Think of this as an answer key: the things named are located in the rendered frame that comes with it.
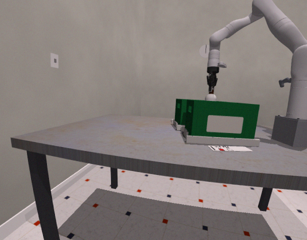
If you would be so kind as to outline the white paper pick list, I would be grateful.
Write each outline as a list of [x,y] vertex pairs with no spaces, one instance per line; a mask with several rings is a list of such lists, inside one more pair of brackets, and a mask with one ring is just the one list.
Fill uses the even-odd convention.
[[253,152],[245,146],[211,146],[208,147],[213,151],[232,151],[232,152]]

